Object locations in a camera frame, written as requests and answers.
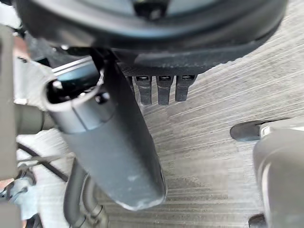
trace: black rubber foot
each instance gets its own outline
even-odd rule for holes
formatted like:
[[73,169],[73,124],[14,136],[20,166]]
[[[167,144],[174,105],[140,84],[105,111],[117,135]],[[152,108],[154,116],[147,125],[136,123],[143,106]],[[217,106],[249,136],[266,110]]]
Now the black rubber foot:
[[286,120],[288,118],[278,120],[254,120],[234,125],[230,129],[230,136],[241,142],[254,141],[260,139],[260,126],[269,122]]
[[264,214],[252,216],[248,224],[249,228],[268,228]]

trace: black cable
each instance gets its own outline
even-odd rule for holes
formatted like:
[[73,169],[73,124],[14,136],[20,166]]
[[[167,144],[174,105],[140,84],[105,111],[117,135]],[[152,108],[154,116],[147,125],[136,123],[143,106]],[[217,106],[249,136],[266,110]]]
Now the black cable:
[[[19,149],[25,151],[26,153],[28,153],[30,156],[32,157],[41,157],[39,154],[37,154],[35,151],[33,151],[31,148],[21,144],[21,143],[17,143],[17,146]],[[41,165],[43,165],[44,167],[46,167],[48,170],[50,170],[53,174],[55,174],[56,176],[58,176],[61,180],[63,180],[64,182],[67,182],[68,180],[68,176],[66,176],[65,174],[63,174],[60,170],[58,170],[57,168],[55,168],[53,165],[51,165],[49,162],[47,161],[40,161],[39,162]]]

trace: gray plastic housing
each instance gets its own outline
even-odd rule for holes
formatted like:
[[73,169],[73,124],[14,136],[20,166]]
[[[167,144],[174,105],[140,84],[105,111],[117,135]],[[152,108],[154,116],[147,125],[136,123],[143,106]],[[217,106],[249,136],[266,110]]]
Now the gray plastic housing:
[[304,117],[261,125],[253,150],[268,227],[304,224]]
[[50,82],[42,100],[96,184],[122,207],[137,211],[164,202],[166,185],[134,95],[114,66],[105,68],[104,83],[89,93],[56,103]]
[[[15,178],[18,174],[12,52],[12,30],[0,25],[0,181]],[[19,207],[1,200],[0,224],[4,228],[22,227]]]

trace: gray floor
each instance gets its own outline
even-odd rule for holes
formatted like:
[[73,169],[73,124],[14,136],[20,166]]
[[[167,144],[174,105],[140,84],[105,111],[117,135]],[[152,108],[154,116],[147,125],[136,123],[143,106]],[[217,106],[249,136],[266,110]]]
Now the gray floor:
[[[100,196],[112,228],[248,227],[248,218],[263,210],[253,173],[254,142],[232,140],[229,129],[243,121],[304,115],[303,24],[304,1],[290,0],[271,40],[244,58],[200,75],[187,102],[174,102],[172,88],[170,105],[158,106],[154,86],[154,104],[143,107],[143,113],[164,169],[168,200],[134,213]],[[32,75],[28,86],[33,89],[19,96],[39,104],[41,82],[48,76],[33,69],[27,75]],[[67,151],[55,130],[20,140],[42,154]],[[70,169],[69,161],[58,165]],[[64,184],[43,168],[36,173],[45,227],[66,227]]]

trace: black hose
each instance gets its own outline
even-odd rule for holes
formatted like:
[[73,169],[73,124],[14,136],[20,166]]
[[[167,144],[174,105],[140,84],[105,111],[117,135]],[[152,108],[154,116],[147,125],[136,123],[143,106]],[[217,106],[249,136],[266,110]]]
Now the black hose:
[[73,228],[81,227],[86,219],[86,217],[80,212],[79,206],[85,177],[86,172],[78,164],[77,159],[74,159],[63,203],[65,218]]
[[95,182],[90,176],[88,176],[85,180],[85,185],[82,192],[82,201],[84,203],[84,207],[87,212],[92,215],[92,217],[97,217],[103,209],[103,207],[98,204],[97,199],[94,197],[95,186]]
[[[31,155],[32,157],[41,157],[39,154],[37,154],[35,151],[33,151],[31,148],[21,144],[21,143],[17,143],[17,146],[19,149],[25,151],[26,153],[28,153],[29,155]],[[63,174],[60,170],[58,170],[57,168],[55,168],[53,165],[51,165],[49,162],[47,161],[40,161],[39,164],[43,165],[44,167],[46,167],[48,170],[50,170],[52,173],[54,173],[56,176],[58,176],[60,179],[62,179],[64,182],[67,182],[68,180],[68,176],[66,176],[65,174]]]

